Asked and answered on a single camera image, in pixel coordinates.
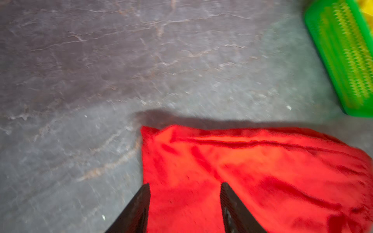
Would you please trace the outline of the green plastic basket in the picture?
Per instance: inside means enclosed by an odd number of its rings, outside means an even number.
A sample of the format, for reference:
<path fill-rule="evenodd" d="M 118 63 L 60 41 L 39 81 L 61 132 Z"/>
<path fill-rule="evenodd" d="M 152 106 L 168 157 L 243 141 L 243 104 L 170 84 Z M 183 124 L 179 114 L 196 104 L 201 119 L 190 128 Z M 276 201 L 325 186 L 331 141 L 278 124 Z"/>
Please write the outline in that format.
<path fill-rule="evenodd" d="M 373 29 L 357 1 L 313 1 L 305 24 L 344 112 L 373 116 Z"/>

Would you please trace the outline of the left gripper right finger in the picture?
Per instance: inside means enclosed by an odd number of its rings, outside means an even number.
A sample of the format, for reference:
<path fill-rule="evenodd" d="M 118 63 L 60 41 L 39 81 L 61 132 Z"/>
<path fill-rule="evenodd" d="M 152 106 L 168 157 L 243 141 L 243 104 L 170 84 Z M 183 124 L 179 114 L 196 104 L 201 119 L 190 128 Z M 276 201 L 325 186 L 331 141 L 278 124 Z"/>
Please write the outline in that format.
<path fill-rule="evenodd" d="M 267 233 L 227 182 L 220 187 L 220 204 L 226 233 Z"/>

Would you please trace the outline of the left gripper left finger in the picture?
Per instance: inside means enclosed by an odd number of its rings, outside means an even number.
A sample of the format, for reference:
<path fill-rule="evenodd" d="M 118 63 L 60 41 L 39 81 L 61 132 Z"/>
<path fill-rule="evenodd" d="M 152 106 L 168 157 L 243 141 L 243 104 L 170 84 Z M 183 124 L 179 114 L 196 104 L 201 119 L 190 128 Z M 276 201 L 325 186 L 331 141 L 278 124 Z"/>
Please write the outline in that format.
<path fill-rule="evenodd" d="M 150 185 L 144 184 L 105 233 L 146 233 L 151 200 Z"/>

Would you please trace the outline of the yellow shorts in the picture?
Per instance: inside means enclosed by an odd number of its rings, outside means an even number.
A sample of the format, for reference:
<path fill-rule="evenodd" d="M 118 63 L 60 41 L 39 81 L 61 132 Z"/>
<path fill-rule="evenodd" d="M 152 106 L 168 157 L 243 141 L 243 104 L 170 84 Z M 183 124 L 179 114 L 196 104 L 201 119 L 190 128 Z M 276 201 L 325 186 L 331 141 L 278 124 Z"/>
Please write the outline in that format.
<path fill-rule="evenodd" d="M 369 27 L 373 28 L 373 0 L 358 0 L 359 8 Z"/>

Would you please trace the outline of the red shorts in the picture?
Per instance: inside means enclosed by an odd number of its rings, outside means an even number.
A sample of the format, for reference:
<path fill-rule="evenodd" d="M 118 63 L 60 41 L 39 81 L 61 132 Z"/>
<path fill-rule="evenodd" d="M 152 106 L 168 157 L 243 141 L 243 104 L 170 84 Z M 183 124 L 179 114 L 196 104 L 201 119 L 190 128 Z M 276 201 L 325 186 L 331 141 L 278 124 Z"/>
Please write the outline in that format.
<path fill-rule="evenodd" d="M 141 129 L 148 232 L 222 233 L 228 183 L 269 233 L 368 233 L 373 160 L 306 128 Z"/>

